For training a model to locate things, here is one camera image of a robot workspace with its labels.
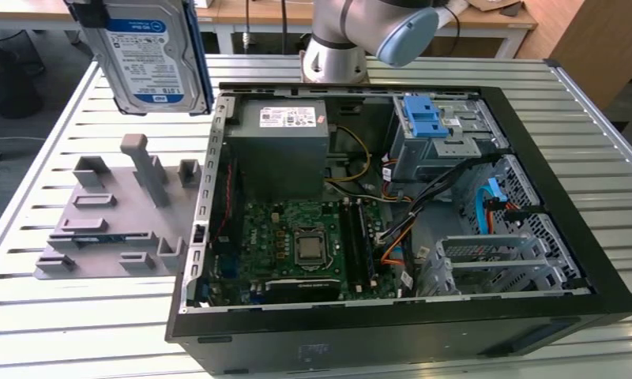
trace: blue plastic clip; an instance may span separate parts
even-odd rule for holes
[[[496,178],[486,179],[486,183],[489,184],[489,188],[492,189],[492,194],[494,197],[498,198],[498,201],[501,203],[508,202],[508,197],[505,196],[505,193],[501,192],[498,183],[496,182]]]
[[[426,96],[405,96],[403,111],[411,124],[414,137],[446,137],[449,131],[440,122],[440,110]]]

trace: hard drive label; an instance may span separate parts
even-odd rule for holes
[[[131,94],[146,103],[181,101],[178,66],[165,54],[166,25],[158,20],[114,19],[105,33]]]

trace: cardboard box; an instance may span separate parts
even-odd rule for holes
[[[498,0],[498,1],[490,1],[490,0],[468,0],[468,3],[477,9],[480,9],[482,12],[486,12],[488,10],[492,9],[498,9],[504,8],[505,6],[509,6],[518,2],[520,0]]]

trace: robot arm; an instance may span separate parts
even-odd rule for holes
[[[365,51],[391,67],[421,54],[438,26],[425,0],[318,0],[303,76],[318,83],[363,80]]]

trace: hard drive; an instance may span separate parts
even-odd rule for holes
[[[213,89],[189,0],[65,0],[126,114],[207,114]]]

